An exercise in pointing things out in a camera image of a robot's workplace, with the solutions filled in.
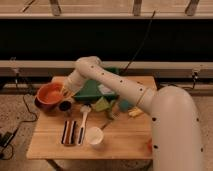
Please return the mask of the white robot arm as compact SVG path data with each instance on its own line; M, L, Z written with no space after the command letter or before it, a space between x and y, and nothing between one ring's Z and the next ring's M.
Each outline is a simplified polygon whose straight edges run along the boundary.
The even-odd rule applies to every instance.
M106 71L96 56L81 57L63 82L63 90L79 92L93 79L151 117L153 171L204 171L199 112L191 95L176 86L156 91Z

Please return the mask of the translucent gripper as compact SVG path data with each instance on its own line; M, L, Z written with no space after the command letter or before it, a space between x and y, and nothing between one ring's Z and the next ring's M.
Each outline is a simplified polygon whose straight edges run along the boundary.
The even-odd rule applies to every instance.
M82 76L78 71L73 71L63 82L63 90L61 91L63 98L67 99L75 95L83 88L86 81L86 77Z

